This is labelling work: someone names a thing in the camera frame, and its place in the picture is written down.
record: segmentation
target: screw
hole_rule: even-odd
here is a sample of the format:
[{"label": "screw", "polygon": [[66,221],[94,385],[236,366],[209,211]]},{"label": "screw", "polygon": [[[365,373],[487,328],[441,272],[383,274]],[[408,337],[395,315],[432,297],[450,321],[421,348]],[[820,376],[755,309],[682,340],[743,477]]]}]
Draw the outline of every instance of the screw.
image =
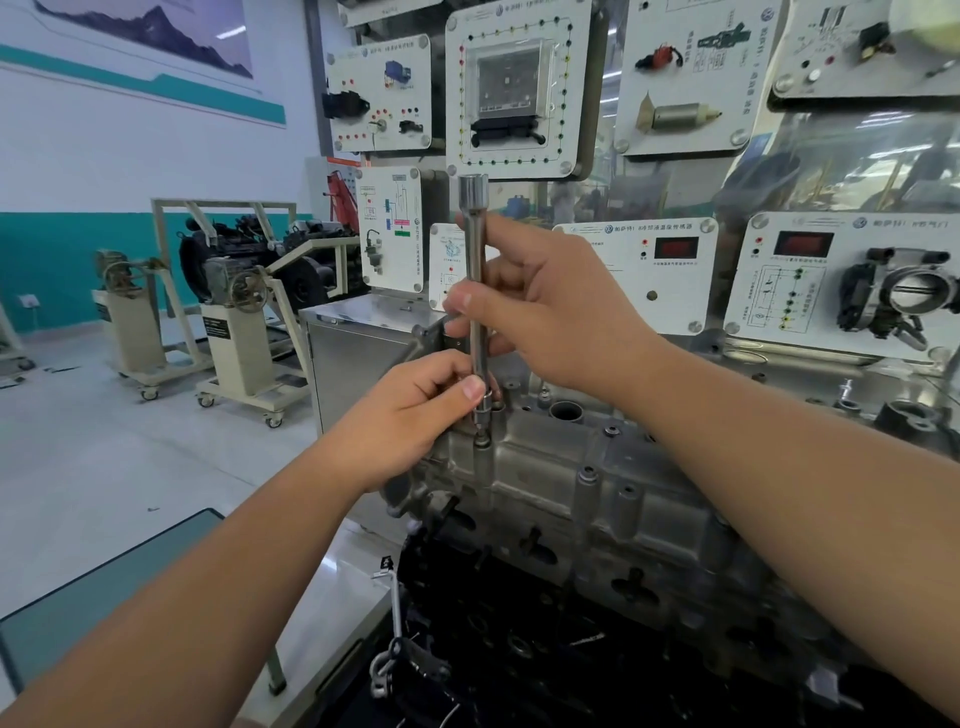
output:
[{"label": "screw", "polygon": [[793,88],[793,76],[791,76],[789,73],[784,76],[780,76],[774,83],[774,90],[777,93],[786,93],[791,88]]}]

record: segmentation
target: finger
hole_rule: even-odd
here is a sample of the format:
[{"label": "finger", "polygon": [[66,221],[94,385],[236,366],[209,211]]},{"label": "finger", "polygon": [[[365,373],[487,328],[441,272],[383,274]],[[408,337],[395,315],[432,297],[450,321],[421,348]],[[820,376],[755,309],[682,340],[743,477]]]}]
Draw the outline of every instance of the finger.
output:
[{"label": "finger", "polygon": [[486,391],[487,385],[483,379],[470,375],[432,400],[411,407],[409,412],[413,422],[410,426],[434,440],[445,429],[472,412]]}]

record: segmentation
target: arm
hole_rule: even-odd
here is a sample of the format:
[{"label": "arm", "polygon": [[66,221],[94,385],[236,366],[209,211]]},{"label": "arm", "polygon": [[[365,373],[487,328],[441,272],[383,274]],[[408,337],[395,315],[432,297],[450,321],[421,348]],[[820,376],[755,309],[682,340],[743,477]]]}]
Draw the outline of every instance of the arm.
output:
[{"label": "arm", "polygon": [[229,725],[354,501],[480,401],[484,385],[469,372],[460,352],[394,367],[24,691],[0,728]]},{"label": "arm", "polygon": [[494,216],[487,230],[499,290],[462,282],[448,310],[495,328],[492,353],[516,345],[649,427],[799,594],[960,718],[960,465],[670,345],[582,238]]}]

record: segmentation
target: digital display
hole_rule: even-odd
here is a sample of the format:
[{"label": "digital display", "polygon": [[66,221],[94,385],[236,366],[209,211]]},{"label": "digital display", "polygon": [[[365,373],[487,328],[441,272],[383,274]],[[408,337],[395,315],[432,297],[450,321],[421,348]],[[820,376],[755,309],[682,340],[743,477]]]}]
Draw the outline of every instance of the digital display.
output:
[{"label": "digital display", "polygon": [[777,238],[774,255],[795,255],[797,257],[827,257],[832,232],[783,231]]},{"label": "digital display", "polygon": [[699,237],[659,237],[654,245],[654,258],[694,258],[697,256],[699,242]]}]

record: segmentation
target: white panel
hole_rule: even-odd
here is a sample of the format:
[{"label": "white panel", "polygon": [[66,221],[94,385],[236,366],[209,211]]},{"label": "white panel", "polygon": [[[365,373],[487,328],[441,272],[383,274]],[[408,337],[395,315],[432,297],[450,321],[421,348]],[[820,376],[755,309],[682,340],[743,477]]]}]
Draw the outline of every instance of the white panel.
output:
[{"label": "white panel", "polygon": [[[960,274],[960,236],[951,235],[957,226],[953,218],[953,215],[875,212],[757,215],[747,228],[740,251],[725,328],[728,333],[748,339],[926,359],[924,354],[893,336],[883,340],[869,331],[844,331],[838,327],[840,281],[848,268],[865,261],[870,248],[947,251],[952,261],[944,267],[957,276]],[[777,255],[781,236],[785,244],[786,235],[792,232],[831,234],[826,257]],[[923,316],[922,321],[930,348],[948,347],[953,351],[960,343],[960,317],[940,310]]]},{"label": "white panel", "polygon": [[[779,0],[630,0],[614,149],[644,156],[746,146],[779,12]],[[682,65],[674,53],[658,69],[635,68],[664,45]]]},{"label": "white panel", "polygon": [[[487,260],[493,260],[500,251],[486,249]],[[430,307],[444,310],[444,299],[450,288],[467,277],[467,247],[464,232],[452,223],[437,223],[430,227]]]},{"label": "white panel", "polygon": [[[774,74],[780,98],[960,94],[957,69],[945,68],[960,56],[960,3],[955,0],[807,0],[794,14]],[[896,53],[863,60],[860,32],[884,22]]]},{"label": "white panel", "polygon": [[[370,110],[361,116],[330,119],[330,134],[338,152],[386,152],[430,146],[427,36],[370,43],[345,53],[329,54],[326,80],[329,93],[353,91],[370,104]],[[401,124],[419,129],[402,132]]]},{"label": "white panel", "polygon": [[657,333],[699,333],[707,320],[717,249],[711,217],[558,225],[582,235]]},{"label": "white panel", "polygon": [[[376,288],[419,293],[424,274],[420,172],[413,167],[364,167],[354,176],[364,280]],[[382,255],[379,265],[372,255]]]},{"label": "white panel", "polygon": [[337,3],[340,21],[348,28],[373,23],[385,17],[412,12],[437,5],[441,0],[354,0],[349,5]]},{"label": "white panel", "polygon": [[[590,2],[488,3],[446,25],[446,162],[491,180],[562,179],[577,162]],[[530,136],[472,144],[470,125],[537,116]]]}]

